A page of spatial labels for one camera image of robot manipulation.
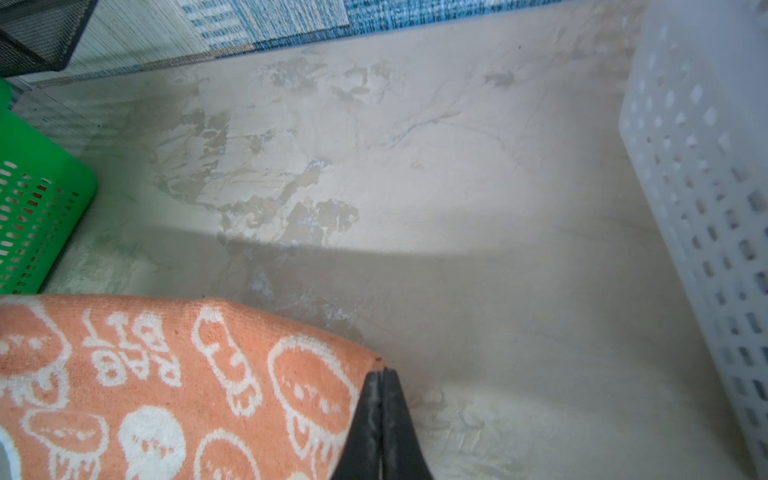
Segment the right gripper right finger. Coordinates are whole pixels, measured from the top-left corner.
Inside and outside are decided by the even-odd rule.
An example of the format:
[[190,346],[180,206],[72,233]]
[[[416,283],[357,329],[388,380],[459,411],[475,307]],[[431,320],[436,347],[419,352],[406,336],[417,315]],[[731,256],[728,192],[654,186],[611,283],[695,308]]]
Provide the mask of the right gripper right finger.
[[382,478],[432,480],[397,372],[385,369],[382,381]]

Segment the orange patterned towel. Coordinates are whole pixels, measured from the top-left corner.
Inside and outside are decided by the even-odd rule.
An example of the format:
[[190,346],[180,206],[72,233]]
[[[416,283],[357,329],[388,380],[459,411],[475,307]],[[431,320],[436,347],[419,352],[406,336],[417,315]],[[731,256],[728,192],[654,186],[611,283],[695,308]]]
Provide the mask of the orange patterned towel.
[[222,300],[6,296],[11,479],[326,479],[375,353]]

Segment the green plastic basket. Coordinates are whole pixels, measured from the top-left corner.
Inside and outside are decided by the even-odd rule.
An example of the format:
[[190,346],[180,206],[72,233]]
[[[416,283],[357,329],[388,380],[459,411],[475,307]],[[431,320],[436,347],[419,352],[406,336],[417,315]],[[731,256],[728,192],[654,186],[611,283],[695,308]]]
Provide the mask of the green plastic basket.
[[35,294],[97,189],[93,172],[10,111],[1,82],[1,293]]

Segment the white plastic basket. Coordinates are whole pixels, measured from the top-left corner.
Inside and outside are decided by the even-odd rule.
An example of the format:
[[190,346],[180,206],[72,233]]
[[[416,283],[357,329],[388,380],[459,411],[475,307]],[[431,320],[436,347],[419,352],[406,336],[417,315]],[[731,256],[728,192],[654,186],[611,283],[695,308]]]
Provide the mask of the white plastic basket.
[[767,475],[767,11],[652,1],[620,134]]

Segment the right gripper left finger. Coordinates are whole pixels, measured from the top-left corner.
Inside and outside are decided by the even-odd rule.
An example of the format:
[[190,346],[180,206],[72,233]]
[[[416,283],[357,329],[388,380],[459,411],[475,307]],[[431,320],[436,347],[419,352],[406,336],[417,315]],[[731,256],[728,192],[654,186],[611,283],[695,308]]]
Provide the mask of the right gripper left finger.
[[381,473],[383,372],[369,372],[332,480],[376,480]]

